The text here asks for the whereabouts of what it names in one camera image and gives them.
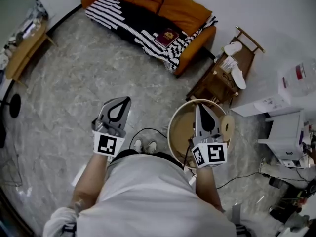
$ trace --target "white t-shirt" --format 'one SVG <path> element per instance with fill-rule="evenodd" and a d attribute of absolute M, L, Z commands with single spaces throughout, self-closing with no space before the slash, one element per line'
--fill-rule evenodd
<path fill-rule="evenodd" d="M 112 163 L 96 204 L 78 218 L 69 208 L 58 209 L 43 236 L 60 236 L 74 222 L 78 237 L 236 236 L 235 225 L 197 197 L 181 168 L 151 155 Z"/>

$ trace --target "wooden handle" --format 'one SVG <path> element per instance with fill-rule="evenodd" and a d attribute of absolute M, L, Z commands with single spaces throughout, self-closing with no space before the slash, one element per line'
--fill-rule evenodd
<path fill-rule="evenodd" d="M 239 26 L 236 26 L 236 28 L 240 31 L 240 34 L 238 34 L 237 38 L 243 33 L 248 39 L 250 39 L 256 46 L 257 48 L 253 51 L 255 52 L 257 49 L 260 49 L 263 53 L 265 53 L 265 50 L 262 48 L 261 45 L 258 44 L 257 41 L 255 41 L 248 33 L 246 33 L 242 28 Z"/>

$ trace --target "tape roll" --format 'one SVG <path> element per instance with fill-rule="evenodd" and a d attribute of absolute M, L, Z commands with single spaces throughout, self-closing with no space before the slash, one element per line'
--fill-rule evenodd
<path fill-rule="evenodd" d="M 220 117 L 220 122 L 221 122 L 221 132 L 224 137 L 224 141 L 229 141 L 233 134 L 234 134 L 234 129 L 235 129 L 235 120 L 232 116 L 230 115 L 225 115 Z"/>

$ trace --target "gold emblem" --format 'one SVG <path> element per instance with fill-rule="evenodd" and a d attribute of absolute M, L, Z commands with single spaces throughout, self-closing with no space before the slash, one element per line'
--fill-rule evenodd
<path fill-rule="evenodd" d="M 171 32 L 166 32 L 164 33 L 164 35 L 168 37 L 169 39 L 173 39 L 173 34 Z"/>

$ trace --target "white marker cube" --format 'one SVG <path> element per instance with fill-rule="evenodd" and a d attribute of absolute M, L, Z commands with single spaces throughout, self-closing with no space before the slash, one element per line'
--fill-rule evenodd
<path fill-rule="evenodd" d="M 124 138 L 94 131 L 93 151 L 100 155 L 117 156 L 124 143 Z"/>
<path fill-rule="evenodd" d="M 221 165 L 227 162 L 227 143 L 199 143 L 192 153 L 198 168 Z"/>

